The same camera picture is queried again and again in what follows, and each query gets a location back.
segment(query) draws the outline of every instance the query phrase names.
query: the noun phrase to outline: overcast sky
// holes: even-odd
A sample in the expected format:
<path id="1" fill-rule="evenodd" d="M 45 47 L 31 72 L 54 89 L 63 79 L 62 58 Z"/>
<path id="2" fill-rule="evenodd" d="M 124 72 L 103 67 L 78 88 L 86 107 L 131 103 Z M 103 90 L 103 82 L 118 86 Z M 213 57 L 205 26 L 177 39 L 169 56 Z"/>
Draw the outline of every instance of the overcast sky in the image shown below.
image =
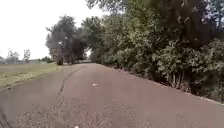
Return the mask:
<path id="1" fill-rule="evenodd" d="M 90 16 L 105 14 L 98 8 L 89 10 L 85 0 L 0 0 L 0 56 L 6 57 L 8 49 L 31 50 L 31 58 L 48 55 L 45 47 L 47 31 L 57 23 L 59 16 L 75 18 L 77 26 Z"/>

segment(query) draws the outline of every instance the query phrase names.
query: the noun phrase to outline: distant tree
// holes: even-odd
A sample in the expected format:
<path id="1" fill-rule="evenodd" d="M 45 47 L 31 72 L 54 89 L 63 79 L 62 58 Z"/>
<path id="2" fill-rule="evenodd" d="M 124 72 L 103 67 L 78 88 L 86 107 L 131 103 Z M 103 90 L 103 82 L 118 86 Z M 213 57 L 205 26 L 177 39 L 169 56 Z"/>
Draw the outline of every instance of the distant tree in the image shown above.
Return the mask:
<path id="1" fill-rule="evenodd" d="M 28 63 L 29 62 L 29 59 L 30 59 L 30 55 L 31 55 L 31 52 L 29 49 L 27 50 L 24 50 L 24 57 L 23 57 L 23 60 Z"/>
<path id="2" fill-rule="evenodd" d="M 8 56 L 6 58 L 6 63 L 15 64 L 18 61 L 19 61 L 19 53 L 9 49 Z"/>
<path id="3" fill-rule="evenodd" d="M 60 17 L 60 20 L 51 28 L 47 28 L 46 46 L 58 65 L 63 62 L 74 63 L 82 59 L 85 43 L 79 38 L 80 30 L 76 29 L 74 18 Z"/>

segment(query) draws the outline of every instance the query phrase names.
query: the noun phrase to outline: vegetation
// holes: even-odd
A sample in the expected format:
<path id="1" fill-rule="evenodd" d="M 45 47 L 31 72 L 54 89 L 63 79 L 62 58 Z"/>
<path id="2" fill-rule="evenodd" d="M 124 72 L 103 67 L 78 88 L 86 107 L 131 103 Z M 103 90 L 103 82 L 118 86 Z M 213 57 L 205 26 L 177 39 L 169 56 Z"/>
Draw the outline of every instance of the vegetation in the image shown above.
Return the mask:
<path id="1" fill-rule="evenodd" d="M 58 65 L 64 61 L 74 64 L 83 58 L 85 43 L 80 39 L 81 31 L 76 28 L 73 17 L 60 17 L 58 23 L 47 30 L 46 46 Z"/>
<path id="2" fill-rule="evenodd" d="M 55 64 L 22 64 L 0 66 L 0 90 L 11 88 L 26 80 L 59 70 Z"/>
<path id="3" fill-rule="evenodd" d="M 75 27 L 63 16 L 48 28 L 53 59 L 122 68 L 176 89 L 223 100 L 223 0 L 86 0 L 111 12 Z"/>

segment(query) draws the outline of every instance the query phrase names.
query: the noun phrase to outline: grass verge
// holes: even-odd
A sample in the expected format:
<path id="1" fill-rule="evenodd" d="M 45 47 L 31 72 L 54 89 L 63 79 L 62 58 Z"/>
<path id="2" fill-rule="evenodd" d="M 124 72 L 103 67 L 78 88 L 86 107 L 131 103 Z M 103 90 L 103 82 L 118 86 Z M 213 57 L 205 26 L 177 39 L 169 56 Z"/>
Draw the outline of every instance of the grass verge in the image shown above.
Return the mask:
<path id="1" fill-rule="evenodd" d="M 0 66 L 0 90 L 10 89 L 27 80 L 58 71 L 55 64 L 24 64 Z"/>

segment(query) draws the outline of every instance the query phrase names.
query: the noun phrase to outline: green tree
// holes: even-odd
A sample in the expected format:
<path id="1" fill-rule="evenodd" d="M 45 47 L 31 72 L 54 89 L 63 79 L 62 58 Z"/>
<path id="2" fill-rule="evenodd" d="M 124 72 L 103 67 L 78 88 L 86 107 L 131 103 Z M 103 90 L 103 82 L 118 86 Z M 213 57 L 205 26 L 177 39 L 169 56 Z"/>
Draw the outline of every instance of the green tree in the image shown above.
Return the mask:
<path id="1" fill-rule="evenodd" d="M 64 60 L 67 63 L 75 63 L 76 60 L 82 59 L 85 43 L 77 36 L 78 30 L 73 17 L 60 17 L 58 23 L 47 30 L 49 34 L 46 46 L 58 65 L 62 65 Z"/>
<path id="2" fill-rule="evenodd" d="M 30 55 L 31 55 L 31 52 L 29 49 L 27 50 L 24 50 L 24 56 L 23 56 L 23 60 L 28 63 L 29 60 L 30 60 Z"/>

